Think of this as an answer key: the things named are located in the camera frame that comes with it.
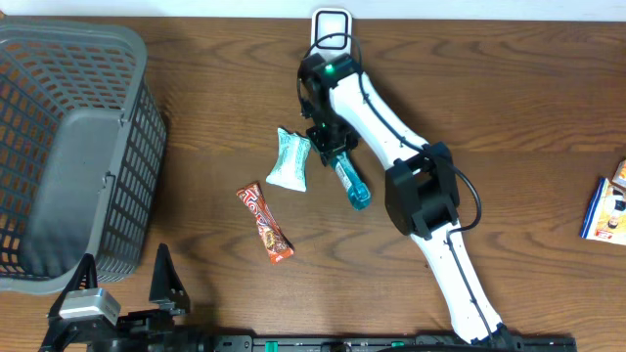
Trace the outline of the orange tissue pack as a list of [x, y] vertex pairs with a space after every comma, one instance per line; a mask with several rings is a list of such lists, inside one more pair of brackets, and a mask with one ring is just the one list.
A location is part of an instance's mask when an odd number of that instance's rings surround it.
[[626, 160], [622, 160], [618, 164], [612, 183], [623, 190], [626, 189]]

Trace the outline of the light green wet wipes pack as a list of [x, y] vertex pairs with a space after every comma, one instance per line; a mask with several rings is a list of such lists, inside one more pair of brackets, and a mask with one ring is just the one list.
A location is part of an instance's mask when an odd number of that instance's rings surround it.
[[290, 133], [279, 127], [277, 161], [266, 177], [266, 182], [289, 190], [305, 192], [305, 165], [311, 149], [311, 142], [297, 133]]

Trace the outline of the yellow snack bag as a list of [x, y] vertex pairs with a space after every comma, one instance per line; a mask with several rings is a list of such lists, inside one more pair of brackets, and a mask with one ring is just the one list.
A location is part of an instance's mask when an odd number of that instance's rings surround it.
[[625, 191], [601, 178], [584, 217], [580, 237], [625, 244]]

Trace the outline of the red chocolate bar wrapper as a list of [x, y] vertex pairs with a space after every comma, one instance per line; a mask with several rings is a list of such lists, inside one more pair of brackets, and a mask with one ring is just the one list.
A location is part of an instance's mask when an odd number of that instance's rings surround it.
[[255, 218], [258, 234], [268, 253], [270, 262], [293, 256], [294, 250], [276, 222], [258, 182], [253, 182], [237, 190], [237, 197]]

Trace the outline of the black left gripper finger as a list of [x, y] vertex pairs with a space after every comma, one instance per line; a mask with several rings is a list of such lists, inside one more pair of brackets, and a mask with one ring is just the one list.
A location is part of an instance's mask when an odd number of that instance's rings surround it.
[[149, 301], [168, 313], [189, 313], [190, 297], [175, 270], [165, 243], [158, 246]]
[[62, 304], [69, 292], [79, 290], [81, 288], [95, 288], [97, 286], [98, 280], [94, 256], [90, 253], [85, 253], [78, 263], [73, 276], [50, 308], [48, 315], [60, 315]]

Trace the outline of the blue mouthwash bottle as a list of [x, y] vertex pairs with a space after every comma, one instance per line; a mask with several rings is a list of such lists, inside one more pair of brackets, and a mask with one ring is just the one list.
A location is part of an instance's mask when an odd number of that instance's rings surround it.
[[331, 166], [344, 187], [352, 207], [359, 211], [371, 203], [371, 192], [361, 180], [347, 152], [342, 152], [332, 159]]

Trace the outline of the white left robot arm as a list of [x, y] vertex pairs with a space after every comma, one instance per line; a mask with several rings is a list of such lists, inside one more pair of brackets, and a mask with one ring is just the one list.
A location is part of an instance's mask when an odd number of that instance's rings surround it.
[[86, 253], [48, 313], [42, 351], [64, 351], [84, 344], [89, 351], [211, 351], [202, 329], [178, 325], [191, 301], [172, 262], [168, 246], [156, 253], [149, 301], [156, 309], [120, 314], [121, 306], [98, 286], [95, 258]]

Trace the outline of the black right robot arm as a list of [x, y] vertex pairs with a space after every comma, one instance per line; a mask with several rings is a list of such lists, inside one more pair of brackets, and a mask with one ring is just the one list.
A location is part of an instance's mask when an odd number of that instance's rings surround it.
[[365, 142], [384, 170], [384, 202], [395, 228], [422, 251], [448, 306], [455, 334], [495, 345], [504, 323], [486, 297], [463, 242], [459, 183], [468, 177], [443, 143], [407, 127], [348, 54], [306, 55], [297, 72], [306, 132], [324, 164]]

